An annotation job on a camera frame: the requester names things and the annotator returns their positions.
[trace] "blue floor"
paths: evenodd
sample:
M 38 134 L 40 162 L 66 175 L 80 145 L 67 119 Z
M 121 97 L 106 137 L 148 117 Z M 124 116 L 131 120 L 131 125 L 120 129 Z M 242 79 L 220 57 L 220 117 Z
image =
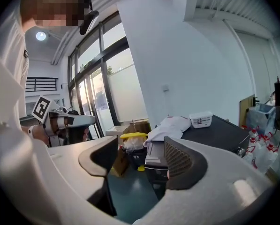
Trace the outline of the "blue floor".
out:
M 158 203 L 145 172 L 129 166 L 123 178 L 108 175 L 107 179 L 118 220 L 133 224 Z

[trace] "railing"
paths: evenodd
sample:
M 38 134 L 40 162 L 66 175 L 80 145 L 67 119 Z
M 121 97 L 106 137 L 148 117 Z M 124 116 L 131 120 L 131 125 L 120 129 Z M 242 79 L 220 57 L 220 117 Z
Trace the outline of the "railing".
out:
M 25 92 L 56 91 L 56 77 L 27 77 Z

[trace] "person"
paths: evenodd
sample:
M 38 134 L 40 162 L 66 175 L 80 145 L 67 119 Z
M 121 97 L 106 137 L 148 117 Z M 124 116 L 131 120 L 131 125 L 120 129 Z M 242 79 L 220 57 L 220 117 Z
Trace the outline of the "person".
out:
M 29 63 L 25 32 L 35 26 L 77 26 L 83 21 L 86 5 L 84 0 L 13 0 L 5 9 L 0 17 L 0 61 L 24 91 Z M 8 125 L 28 134 L 30 127 L 21 126 L 19 120 L 25 116 L 25 94 L 22 94 L 14 106 Z M 33 138 L 49 144 L 42 126 L 33 126 L 31 132 Z M 84 140 L 87 133 L 88 129 L 84 131 Z

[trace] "ceiling light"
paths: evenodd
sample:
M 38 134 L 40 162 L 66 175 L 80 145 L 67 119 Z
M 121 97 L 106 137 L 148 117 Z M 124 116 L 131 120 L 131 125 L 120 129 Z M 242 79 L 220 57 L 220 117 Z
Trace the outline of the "ceiling light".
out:
M 38 33 L 36 34 L 36 38 L 37 38 L 37 40 L 39 40 L 39 41 L 43 41 L 43 40 L 45 40 L 45 38 L 46 38 L 46 34 L 45 34 L 44 32 L 38 32 Z

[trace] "ceiling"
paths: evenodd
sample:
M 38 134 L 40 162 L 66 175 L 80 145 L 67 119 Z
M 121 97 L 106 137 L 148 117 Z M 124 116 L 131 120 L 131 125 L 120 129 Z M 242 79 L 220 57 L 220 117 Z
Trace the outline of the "ceiling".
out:
M 197 0 L 196 8 L 234 14 L 261 25 L 273 35 L 280 33 L 280 22 L 265 0 Z
M 29 53 L 29 60 L 51 62 L 61 39 L 64 37 L 65 33 L 70 30 L 72 30 L 72 27 L 53 27 L 48 29 L 35 27 L 27 31 L 25 40 L 26 49 Z M 47 35 L 44 41 L 38 41 L 36 39 L 36 33 L 39 31 L 43 31 Z

